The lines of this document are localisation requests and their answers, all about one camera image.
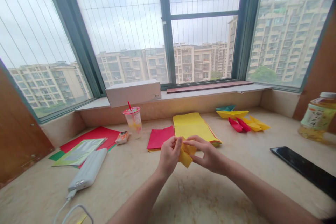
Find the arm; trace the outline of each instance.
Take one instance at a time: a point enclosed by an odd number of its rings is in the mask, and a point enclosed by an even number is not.
[[[209,142],[192,136],[183,143],[195,146],[203,158],[192,156],[195,163],[231,179],[272,223],[321,223],[311,213],[240,164],[225,157]]]
[[[179,160],[182,139],[169,138],[161,147],[159,165],[152,176],[121,206],[108,224],[145,223],[152,207]]]

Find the black phone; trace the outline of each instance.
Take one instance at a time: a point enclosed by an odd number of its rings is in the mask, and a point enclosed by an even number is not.
[[[270,150],[336,201],[336,177],[286,146]]]

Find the hand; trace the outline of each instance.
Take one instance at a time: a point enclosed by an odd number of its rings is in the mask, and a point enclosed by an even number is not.
[[[179,161],[181,146],[182,138],[176,136],[172,136],[162,144],[160,161],[156,170],[166,179],[173,173]]]
[[[199,164],[200,166],[203,166],[212,172],[225,176],[225,166],[230,159],[216,150],[216,148],[211,143],[205,141],[203,138],[200,138],[197,135],[188,137],[187,140],[183,143],[194,146],[204,153],[203,157],[191,155],[194,163]]]

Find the charging cable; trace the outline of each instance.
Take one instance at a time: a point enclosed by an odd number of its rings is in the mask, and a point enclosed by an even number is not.
[[[66,199],[65,204],[61,207],[61,209],[59,209],[59,211],[57,212],[57,214],[56,214],[56,216],[55,216],[55,218],[54,218],[54,224],[56,224],[56,220],[57,220],[57,217],[59,216],[60,212],[61,212],[61,211],[64,209],[64,207],[70,202],[70,200],[72,200],[72,198],[75,196],[76,192],[77,192],[77,189],[72,190],[72,191],[69,192],[68,196],[66,197],[67,199]],[[70,211],[66,214],[66,216],[65,216],[65,218],[64,218],[64,220],[63,220],[63,222],[62,222],[62,224],[64,224],[64,223],[66,222],[67,218],[70,216],[70,214],[71,214],[71,213],[75,210],[75,208],[77,208],[77,207],[81,207],[81,208],[84,210],[84,212],[89,216],[89,218],[91,219],[92,224],[93,224],[94,222],[93,222],[93,218],[92,218],[92,216],[89,214],[89,212],[86,210],[86,208],[85,208],[83,205],[79,205],[79,204],[76,205],[76,206],[74,206],[73,208],[70,209]]]

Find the wooden board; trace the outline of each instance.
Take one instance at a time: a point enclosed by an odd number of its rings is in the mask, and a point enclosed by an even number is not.
[[[293,118],[301,121],[308,103],[320,96],[321,92],[336,92],[336,11],[333,12],[325,31],[320,50],[310,71],[303,92],[297,103]],[[336,117],[329,126],[329,132],[336,133]]]
[[[0,67],[0,188],[54,147]]]
[[[236,82],[224,82],[224,83],[215,83],[215,84],[207,84],[207,85],[199,85],[199,86],[189,86],[189,87],[178,87],[173,89],[167,89],[167,93],[182,93],[182,92],[190,92],[190,91],[198,91],[198,90],[207,90],[207,89],[216,89],[216,88],[229,88],[233,86],[242,86],[242,85],[250,85],[253,82],[247,81],[236,81]]]

